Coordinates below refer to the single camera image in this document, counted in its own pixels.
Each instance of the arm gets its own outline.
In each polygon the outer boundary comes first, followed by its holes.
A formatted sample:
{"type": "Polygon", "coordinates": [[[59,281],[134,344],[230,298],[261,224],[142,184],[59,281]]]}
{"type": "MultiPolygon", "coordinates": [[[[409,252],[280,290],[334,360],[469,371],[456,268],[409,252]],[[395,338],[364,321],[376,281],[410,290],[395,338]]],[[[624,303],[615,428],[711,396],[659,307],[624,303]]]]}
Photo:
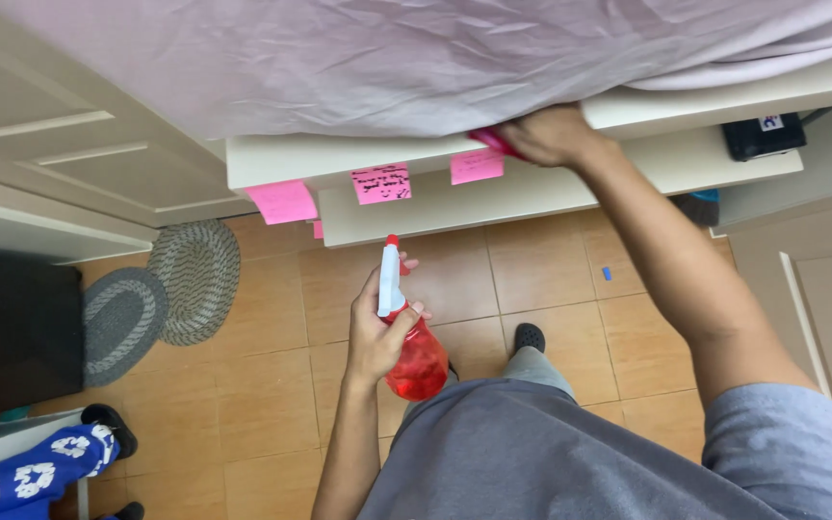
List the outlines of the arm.
{"type": "Polygon", "coordinates": [[[759,382],[817,390],[792,361],[750,289],[702,233],[574,105],[502,126],[529,160],[566,167],[589,186],[664,318],[686,339],[702,404],[759,382]]]}
{"type": "MultiPolygon", "coordinates": [[[[406,254],[401,253],[400,258],[405,259],[406,254]]],[[[418,261],[406,260],[405,264],[411,269],[418,261]]],[[[386,325],[377,317],[379,278],[377,267],[352,302],[349,359],[312,520],[352,520],[362,511],[381,470],[376,385],[397,363],[403,337],[420,315],[432,317],[416,301],[397,316],[393,325],[386,325]]]]}

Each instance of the red spray bottle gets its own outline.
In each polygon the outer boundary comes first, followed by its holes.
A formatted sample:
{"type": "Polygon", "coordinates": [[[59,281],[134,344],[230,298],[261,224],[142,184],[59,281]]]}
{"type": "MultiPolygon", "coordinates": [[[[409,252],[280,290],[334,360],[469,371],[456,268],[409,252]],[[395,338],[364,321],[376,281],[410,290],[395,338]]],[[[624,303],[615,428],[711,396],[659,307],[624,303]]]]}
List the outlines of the red spray bottle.
{"type": "MultiPolygon", "coordinates": [[[[410,274],[400,261],[397,235],[388,235],[381,259],[381,287],[377,298],[377,315],[385,323],[393,323],[410,304],[400,292],[400,275],[410,274]]],[[[384,381],[396,395],[409,401],[422,401],[442,391],[448,378],[448,352],[433,336],[422,317],[407,332],[403,350],[394,368],[384,381]]]]}

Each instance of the hand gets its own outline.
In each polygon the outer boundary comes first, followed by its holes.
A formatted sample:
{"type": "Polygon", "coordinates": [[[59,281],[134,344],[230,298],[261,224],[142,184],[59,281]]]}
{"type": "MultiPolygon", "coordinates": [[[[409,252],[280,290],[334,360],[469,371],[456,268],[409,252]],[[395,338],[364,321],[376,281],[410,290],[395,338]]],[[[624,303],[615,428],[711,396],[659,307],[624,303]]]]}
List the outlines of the hand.
{"type": "Polygon", "coordinates": [[[554,104],[507,121],[498,129],[527,160],[547,168],[579,170],[588,157],[618,148],[589,126],[579,103],[554,104]]]}
{"type": "MultiPolygon", "coordinates": [[[[419,260],[407,260],[400,253],[400,260],[410,269],[419,266],[419,260]]],[[[377,317],[377,293],[380,288],[381,266],[377,266],[364,283],[362,293],[352,302],[349,329],[349,360],[346,364],[346,384],[373,389],[377,381],[397,364],[403,338],[416,325],[420,316],[430,319],[432,313],[424,310],[420,301],[398,314],[394,323],[387,325],[377,317]]]]}

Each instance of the gray pants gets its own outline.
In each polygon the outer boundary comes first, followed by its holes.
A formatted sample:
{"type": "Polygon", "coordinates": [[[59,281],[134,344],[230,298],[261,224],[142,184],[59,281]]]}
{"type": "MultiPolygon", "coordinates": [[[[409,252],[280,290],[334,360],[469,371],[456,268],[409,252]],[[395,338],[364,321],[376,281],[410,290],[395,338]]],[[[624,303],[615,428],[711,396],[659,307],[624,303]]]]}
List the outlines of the gray pants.
{"type": "MultiPolygon", "coordinates": [[[[549,385],[556,389],[562,390],[574,400],[571,385],[561,375],[560,372],[551,364],[549,360],[534,347],[522,347],[509,360],[509,364],[503,369],[503,379],[521,379],[531,383],[538,383],[542,385],[549,385]]],[[[450,370],[448,371],[448,380],[445,381],[445,389],[451,385],[457,384],[457,376],[450,370]]],[[[406,411],[403,413],[403,418],[406,418],[413,408],[419,403],[410,403],[407,405],[406,411]]]]}

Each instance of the gray t-shirt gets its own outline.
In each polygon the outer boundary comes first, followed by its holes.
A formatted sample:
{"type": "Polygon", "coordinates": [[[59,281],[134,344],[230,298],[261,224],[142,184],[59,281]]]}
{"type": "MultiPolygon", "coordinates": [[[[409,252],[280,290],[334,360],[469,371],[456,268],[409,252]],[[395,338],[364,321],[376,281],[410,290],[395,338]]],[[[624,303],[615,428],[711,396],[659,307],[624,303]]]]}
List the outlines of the gray t-shirt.
{"type": "Polygon", "coordinates": [[[359,518],[832,519],[832,401],[735,388],[705,434],[698,466],[552,387],[468,381],[406,418],[359,518]]]}

